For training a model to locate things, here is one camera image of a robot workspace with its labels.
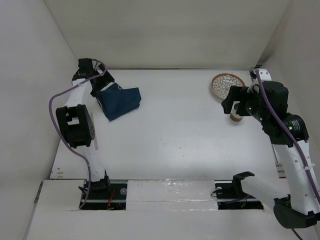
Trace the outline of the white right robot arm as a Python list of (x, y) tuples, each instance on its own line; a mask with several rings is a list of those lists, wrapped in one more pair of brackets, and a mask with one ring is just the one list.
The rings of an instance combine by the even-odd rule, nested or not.
[(241, 200), (254, 197), (273, 210), (275, 218), (286, 229), (305, 229), (320, 220), (320, 186), (310, 159), (309, 134), (304, 120), (289, 113), (289, 90), (273, 81), (263, 68), (254, 70), (255, 80), (249, 87), (231, 86), (221, 103), (223, 112), (251, 116), (269, 137), (284, 168), (289, 192), (280, 192), (252, 172), (233, 176), (231, 192)]

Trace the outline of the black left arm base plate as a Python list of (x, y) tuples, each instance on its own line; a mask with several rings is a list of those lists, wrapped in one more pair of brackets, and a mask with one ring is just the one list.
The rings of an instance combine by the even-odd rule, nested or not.
[(92, 182), (87, 200), (88, 184), (80, 186), (81, 200), (79, 208), (81, 210), (125, 210), (127, 202), (128, 181), (127, 180), (111, 180), (110, 185), (101, 179)]

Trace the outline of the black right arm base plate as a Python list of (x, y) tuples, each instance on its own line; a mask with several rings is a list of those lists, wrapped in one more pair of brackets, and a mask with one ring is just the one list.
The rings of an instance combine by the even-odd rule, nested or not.
[(217, 200), (218, 210), (263, 210), (263, 204), (253, 196), (236, 193), (231, 180), (217, 180), (211, 197)]

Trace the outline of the dark blue cloth placemat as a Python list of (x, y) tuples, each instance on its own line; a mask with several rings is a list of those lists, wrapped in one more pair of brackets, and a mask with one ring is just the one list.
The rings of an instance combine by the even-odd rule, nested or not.
[(109, 85), (96, 96), (104, 115), (111, 122), (140, 107), (142, 100), (138, 87), (123, 89), (117, 83)]

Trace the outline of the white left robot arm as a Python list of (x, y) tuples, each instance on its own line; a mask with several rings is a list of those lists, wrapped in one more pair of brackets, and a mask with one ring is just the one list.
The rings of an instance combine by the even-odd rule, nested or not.
[(71, 80), (72, 90), (63, 107), (55, 110), (59, 133), (66, 145), (79, 157), (85, 159), (89, 167), (90, 179), (79, 189), (84, 193), (94, 193), (107, 198), (112, 191), (109, 176), (98, 166), (94, 141), (96, 132), (86, 103), (95, 98), (103, 87), (114, 78), (102, 62), (91, 58), (80, 58), (78, 70)]

